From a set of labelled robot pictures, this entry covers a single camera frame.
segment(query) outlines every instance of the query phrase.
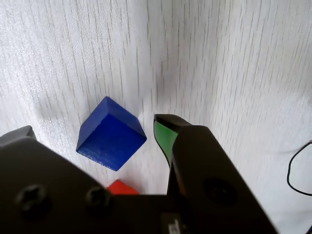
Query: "wire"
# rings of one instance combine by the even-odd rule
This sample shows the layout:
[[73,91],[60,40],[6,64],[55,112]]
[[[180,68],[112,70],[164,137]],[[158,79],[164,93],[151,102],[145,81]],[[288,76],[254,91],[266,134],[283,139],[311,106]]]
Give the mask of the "wire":
[[301,152],[303,151],[308,145],[312,144],[312,141],[310,141],[309,143],[307,143],[306,145],[304,145],[294,156],[292,156],[290,162],[289,162],[289,165],[288,165],[288,172],[287,172],[287,183],[289,185],[289,187],[291,187],[293,190],[295,190],[296,192],[298,193],[301,193],[301,194],[304,194],[304,195],[307,195],[307,196],[312,196],[312,194],[309,194],[309,193],[305,193],[303,191],[300,191],[300,190],[297,190],[295,189],[289,182],[289,176],[291,174],[291,166],[292,166],[292,162],[293,162],[293,159]]

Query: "table surface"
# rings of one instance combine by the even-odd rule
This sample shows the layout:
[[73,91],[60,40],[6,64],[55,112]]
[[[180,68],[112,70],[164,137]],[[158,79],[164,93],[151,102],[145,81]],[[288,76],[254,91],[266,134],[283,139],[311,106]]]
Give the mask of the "table surface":
[[[107,186],[165,193],[169,168],[153,116],[209,127],[279,232],[305,233],[312,198],[286,183],[312,139],[310,1],[0,2],[0,135],[38,141]],[[113,172],[76,153],[79,128],[110,96],[146,143]],[[312,193],[312,150],[293,184]]]

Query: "red block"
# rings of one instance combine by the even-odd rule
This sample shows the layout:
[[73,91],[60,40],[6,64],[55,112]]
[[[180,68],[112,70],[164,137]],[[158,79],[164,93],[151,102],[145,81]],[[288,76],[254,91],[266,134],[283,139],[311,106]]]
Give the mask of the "red block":
[[120,180],[116,180],[112,183],[108,190],[114,195],[138,195],[139,193],[132,187],[122,183]]

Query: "blue cube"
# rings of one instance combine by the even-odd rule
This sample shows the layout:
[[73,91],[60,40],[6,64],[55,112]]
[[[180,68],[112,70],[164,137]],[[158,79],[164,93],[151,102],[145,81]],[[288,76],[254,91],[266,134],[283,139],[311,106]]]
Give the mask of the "blue cube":
[[137,117],[105,97],[82,124],[76,151],[118,171],[145,141]]

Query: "black screw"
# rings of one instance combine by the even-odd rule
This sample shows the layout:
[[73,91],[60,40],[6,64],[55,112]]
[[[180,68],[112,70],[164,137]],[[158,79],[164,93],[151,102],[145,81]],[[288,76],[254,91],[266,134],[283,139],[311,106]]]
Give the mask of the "black screw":
[[42,215],[51,208],[47,190],[42,185],[30,185],[22,189],[15,202],[22,214],[29,218]]
[[86,203],[93,213],[102,213],[109,206],[112,195],[101,187],[94,187],[87,192]]

